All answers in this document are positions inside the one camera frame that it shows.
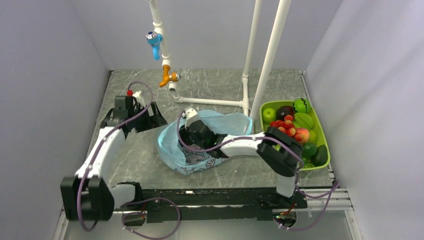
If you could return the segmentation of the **light blue plastic bag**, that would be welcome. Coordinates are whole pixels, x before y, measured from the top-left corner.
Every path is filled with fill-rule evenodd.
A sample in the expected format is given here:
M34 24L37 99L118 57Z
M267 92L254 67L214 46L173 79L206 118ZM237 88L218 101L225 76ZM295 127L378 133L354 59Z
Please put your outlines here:
M245 136L252 133L253 119L243 113L221 114L205 109L198 112L214 133ZM177 121L167 125L158 136L157 151L160 159L172 170L183 175L213 168L226 158L214 158L206 152L193 152L180 145L177 137Z

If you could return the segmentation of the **fake green starfruit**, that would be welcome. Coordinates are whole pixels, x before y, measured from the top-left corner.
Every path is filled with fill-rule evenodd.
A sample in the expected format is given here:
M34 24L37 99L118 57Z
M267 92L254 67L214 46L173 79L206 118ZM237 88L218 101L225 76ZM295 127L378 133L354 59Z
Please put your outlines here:
M314 120L312 117L303 112L297 112L294 114L294 120L298 123L301 128L311 130L314 127Z

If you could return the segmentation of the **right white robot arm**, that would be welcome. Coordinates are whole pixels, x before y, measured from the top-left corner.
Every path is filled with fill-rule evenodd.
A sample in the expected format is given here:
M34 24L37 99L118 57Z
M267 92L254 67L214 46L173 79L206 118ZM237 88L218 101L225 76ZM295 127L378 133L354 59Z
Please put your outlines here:
M303 147L276 127L265 132L234 136L214 133L196 120L177 131L181 146L193 152L206 152L213 158L258 156L277 174L276 203L287 208L295 201L298 172L304 165Z

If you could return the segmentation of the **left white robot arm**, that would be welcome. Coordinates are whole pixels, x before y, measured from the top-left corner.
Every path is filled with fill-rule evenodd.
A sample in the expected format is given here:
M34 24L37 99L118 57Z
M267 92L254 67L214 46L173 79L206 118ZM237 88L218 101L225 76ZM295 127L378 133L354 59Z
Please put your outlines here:
M119 95L114 106L100 122L97 140L74 176L60 183L65 216L70 221L107 221L113 211L126 205L131 210L144 203L140 183L120 182L108 187L105 177L121 144L131 131L136 133L167 125L156 102L144 103L142 97Z

